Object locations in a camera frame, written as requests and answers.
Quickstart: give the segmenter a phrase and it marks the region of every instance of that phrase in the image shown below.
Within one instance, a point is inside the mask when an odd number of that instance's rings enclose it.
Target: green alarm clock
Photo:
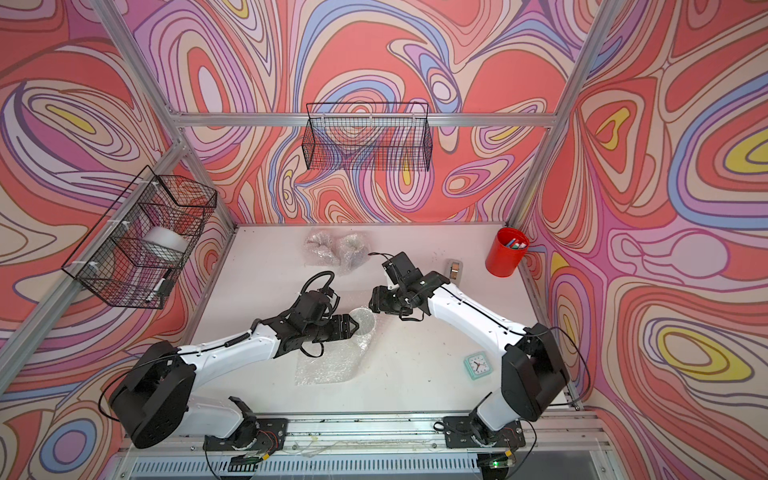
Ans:
[[[486,376],[493,372],[491,363],[485,358],[485,352],[473,353],[464,359],[464,366],[467,367],[467,372],[473,380]]]

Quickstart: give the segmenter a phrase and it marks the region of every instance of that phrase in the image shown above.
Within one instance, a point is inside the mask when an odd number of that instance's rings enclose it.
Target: red pencil holder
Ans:
[[[525,248],[512,249],[509,242],[525,243]],[[485,259],[485,268],[496,276],[510,276],[528,251],[528,238],[520,230],[504,227],[496,233],[491,251]]]

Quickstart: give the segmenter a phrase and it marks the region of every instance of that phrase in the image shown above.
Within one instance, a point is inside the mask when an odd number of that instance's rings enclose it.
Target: colorful patterned wall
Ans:
[[[168,139],[81,0],[0,2],[0,337]],[[178,174],[189,175],[183,166]],[[83,293],[0,397],[0,478],[96,478],[123,435],[104,385],[158,339],[178,341],[223,249],[214,217],[165,310]]]
[[[540,99],[533,111],[554,111],[597,8],[555,0],[120,3],[171,105],[191,112],[301,112],[309,101],[359,97],[422,99],[441,112]]]
[[[301,128],[187,130],[237,223],[503,221],[544,133],[460,127],[429,172],[325,172],[307,171]]]
[[[525,223],[629,478],[768,478],[766,146],[768,3],[630,0]]]
[[[311,101],[427,101],[435,112],[552,112],[590,2],[122,5],[172,105],[301,112]],[[429,173],[306,172],[301,128],[187,136],[239,223],[504,220],[542,129],[435,129]]]

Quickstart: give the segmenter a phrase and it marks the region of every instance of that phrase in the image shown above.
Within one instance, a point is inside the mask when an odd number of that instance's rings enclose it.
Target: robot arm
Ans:
[[[322,288],[307,291],[323,276],[329,279]],[[200,345],[174,348],[162,341],[150,346],[109,398],[134,445],[144,449],[174,434],[212,435],[236,448],[248,446],[259,424],[245,403],[194,391],[241,366],[302,349],[305,342],[350,338],[359,325],[349,315],[335,315],[339,297],[330,288],[333,277],[330,271],[313,276],[288,310],[254,320],[245,332]]]
[[[502,359],[501,388],[470,413],[473,436],[483,445],[515,420],[534,422],[570,379],[552,333],[528,328],[488,310],[437,272],[422,275],[401,252],[382,264],[390,286],[373,290],[370,308],[403,318],[420,309],[450,323]]]

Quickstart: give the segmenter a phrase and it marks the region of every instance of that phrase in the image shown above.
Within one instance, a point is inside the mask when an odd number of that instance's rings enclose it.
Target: wire basket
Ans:
[[[429,171],[428,104],[321,102],[306,109],[307,170]]]
[[[62,269],[109,306],[162,309],[216,202],[213,188],[186,177],[154,175],[123,218],[113,220],[117,225],[107,239],[78,262],[79,271],[68,271],[70,259]],[[177,243],[156,240],[163,233]]]

